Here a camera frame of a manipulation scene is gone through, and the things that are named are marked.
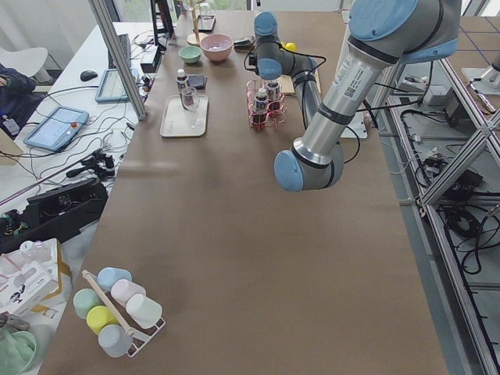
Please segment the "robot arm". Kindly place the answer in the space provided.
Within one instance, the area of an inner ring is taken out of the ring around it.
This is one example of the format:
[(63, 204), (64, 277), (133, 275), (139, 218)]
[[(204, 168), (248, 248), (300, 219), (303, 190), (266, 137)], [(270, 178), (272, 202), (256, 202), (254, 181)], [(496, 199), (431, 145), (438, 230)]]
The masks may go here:
[(312, 58), (282, 48), (277, 18), (254, 19), (256, 72), (263, 80), (292, 79), (305, 113), (305, 133), (274, 161), (286, 191), (324, 189), (340, 179), (344, 156), (339, 138), (383, 69), (452, 55), (459, 40), (459, 1), (355, 1), (349, 14), (348, 52), (329, 91), (321, 97)]

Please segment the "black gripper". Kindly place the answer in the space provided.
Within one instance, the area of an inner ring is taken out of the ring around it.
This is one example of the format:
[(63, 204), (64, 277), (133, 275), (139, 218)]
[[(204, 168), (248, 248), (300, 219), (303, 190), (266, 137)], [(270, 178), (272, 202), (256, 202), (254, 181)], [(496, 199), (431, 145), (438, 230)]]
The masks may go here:
[(234, 49), (252, 49), (255, 45), (255, 37), (248, 36), (234, 41)]

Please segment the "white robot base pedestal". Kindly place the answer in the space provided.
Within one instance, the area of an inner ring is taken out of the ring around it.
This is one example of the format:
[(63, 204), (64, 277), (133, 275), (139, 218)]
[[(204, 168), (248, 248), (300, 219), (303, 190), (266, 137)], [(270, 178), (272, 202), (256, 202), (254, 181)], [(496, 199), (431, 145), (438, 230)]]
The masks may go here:
[(344, 129), (341, 134), (341, 138), (360, 138), (367, 139), (368, 132), (365, 125), (364, 112), (358, 112), (355, 114), (351, 123)]

